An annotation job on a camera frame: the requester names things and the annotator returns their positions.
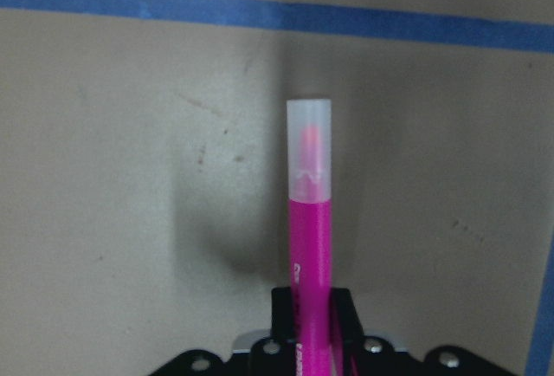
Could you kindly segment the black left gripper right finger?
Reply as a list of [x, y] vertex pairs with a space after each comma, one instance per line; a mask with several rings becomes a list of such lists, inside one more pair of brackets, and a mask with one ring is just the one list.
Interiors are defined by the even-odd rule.
[[331, 342], [334, 350], [356, 345], [364, 336], [358, 313], [347, 288], [331, 290]]

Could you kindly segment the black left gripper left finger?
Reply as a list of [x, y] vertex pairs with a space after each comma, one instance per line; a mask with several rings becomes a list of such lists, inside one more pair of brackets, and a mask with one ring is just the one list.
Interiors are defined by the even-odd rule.
[[289, 287], [271, 290], [270, 336], [283, 347], [294, 350], [297, 345], [296, 316], [293, 294]]

